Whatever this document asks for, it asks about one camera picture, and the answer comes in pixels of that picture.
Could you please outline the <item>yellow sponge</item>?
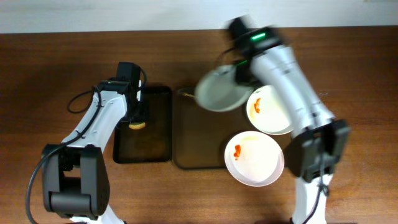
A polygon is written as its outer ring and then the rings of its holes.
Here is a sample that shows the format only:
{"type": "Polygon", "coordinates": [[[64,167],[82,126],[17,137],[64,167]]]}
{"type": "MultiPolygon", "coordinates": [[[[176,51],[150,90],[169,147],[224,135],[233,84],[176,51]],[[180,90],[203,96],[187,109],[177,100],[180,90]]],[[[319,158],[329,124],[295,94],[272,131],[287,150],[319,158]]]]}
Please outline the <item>yellow sponge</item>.
{"type": "Polygon", "coordinates": [[[129,128],[133,129],[133,130],[138,130],[138,129],[142,129],[145,128],[146,123],[145,122],[140,122],[140,123],[131,123],[129,124],[129,128]]]}

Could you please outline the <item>white plate with brown smear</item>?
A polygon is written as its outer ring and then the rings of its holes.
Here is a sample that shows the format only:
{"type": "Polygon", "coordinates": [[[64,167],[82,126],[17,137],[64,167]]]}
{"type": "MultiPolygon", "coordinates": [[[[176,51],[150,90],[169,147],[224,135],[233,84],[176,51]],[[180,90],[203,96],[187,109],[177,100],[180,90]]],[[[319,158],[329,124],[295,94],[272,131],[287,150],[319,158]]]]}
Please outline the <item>white plate with brown smear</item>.
{"type": "Polygon", "coordinates": [[[226,112],[240,107],[251,96],[254,88],[238,85],[235,75],[234,65],[222,65],[208,72],[195,87],[196,103],[214,112],[226,112]]]}

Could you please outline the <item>white plate with orange sauce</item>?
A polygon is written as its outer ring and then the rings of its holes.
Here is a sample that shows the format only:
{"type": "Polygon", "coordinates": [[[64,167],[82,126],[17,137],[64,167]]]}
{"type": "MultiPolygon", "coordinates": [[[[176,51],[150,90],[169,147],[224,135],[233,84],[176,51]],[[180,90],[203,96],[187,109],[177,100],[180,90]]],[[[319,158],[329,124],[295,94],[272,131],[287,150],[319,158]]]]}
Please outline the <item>white plate with orange sauce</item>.
{"type": "Polygon", "coordinates": [[[293,130],[287,109],[271,85],[262,86],[251,94],[246,114],[249,122],[263,133],[283,135],[293,130]]]}

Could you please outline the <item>white plate with red sauce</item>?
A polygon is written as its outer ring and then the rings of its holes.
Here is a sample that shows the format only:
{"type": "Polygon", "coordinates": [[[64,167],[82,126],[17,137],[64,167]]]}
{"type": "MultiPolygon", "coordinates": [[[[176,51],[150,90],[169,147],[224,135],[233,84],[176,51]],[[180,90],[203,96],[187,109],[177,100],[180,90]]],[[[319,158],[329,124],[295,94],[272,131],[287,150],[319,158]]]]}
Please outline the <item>white plate with red sauce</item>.
{"type": "Polygon", "coordinates": [[[258,131],[244,131],[226,144],[224,163],[228,172],[240,183],[264,187],[281,176],[284,155],[270,136],[258,131]]]}

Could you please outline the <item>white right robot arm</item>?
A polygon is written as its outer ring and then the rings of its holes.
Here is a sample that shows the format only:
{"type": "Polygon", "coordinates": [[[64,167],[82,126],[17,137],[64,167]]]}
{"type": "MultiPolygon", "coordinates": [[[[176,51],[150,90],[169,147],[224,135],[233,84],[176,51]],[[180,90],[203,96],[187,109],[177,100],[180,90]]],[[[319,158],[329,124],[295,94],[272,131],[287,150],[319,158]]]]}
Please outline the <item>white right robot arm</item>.
{"type": "Polygon", "coordinates": [[[284,149],[285,166],[295,176],[291,223],[325,223],[329,184],[351,131],[323,104],[275,27],[250,29],[242,17],[227,28],[236,62],[238,85],[272,85],[291,119],[292,140],[284,149]]]}

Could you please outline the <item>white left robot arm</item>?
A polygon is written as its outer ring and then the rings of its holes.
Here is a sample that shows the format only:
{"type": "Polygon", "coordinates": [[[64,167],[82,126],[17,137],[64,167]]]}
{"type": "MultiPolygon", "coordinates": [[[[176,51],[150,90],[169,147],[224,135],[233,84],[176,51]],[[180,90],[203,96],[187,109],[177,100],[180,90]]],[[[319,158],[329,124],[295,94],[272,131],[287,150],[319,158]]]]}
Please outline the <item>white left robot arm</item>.
{"type": "Polygon", "coordinates": [[[114,129],[144,126],[141,90],[147,75],[135,63],[119,62],[116,76],[92,89],[77,127],[42,151],[44,208],[76,223],[122,223],[109,205],[110,184],[103,153],[114,129]]]}

